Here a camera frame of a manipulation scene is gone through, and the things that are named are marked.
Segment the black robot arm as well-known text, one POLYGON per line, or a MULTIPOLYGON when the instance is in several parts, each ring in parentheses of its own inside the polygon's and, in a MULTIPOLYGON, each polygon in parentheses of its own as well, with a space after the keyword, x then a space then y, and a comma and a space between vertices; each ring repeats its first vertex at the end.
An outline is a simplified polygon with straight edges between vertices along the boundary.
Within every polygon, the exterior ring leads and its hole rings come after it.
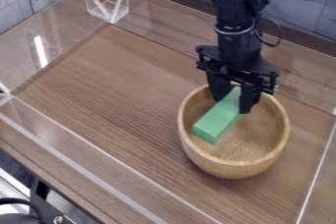
POLYGON ((239 112, 247 114, 264 93, 272 94, 280 71, 263 57, 263 10, 269 0, 211 0, 217 44, 200 45, 197 68, 207 72, 209 92, 221 100, 240 87, 239 112))

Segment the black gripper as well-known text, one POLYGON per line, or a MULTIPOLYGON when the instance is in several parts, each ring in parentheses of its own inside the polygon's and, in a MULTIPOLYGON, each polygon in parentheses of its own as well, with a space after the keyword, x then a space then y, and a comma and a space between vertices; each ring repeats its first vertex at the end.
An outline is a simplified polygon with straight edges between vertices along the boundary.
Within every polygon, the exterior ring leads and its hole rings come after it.
POLYGON ((199 45, 197 68, 207 72, 211 96, 220 101, 231 92, 231 83, 241 84, 239 111, 251 112, 261 93, 275 93, 279 69, 261 55, 259 33, 220 34, 217 45, 199 45))

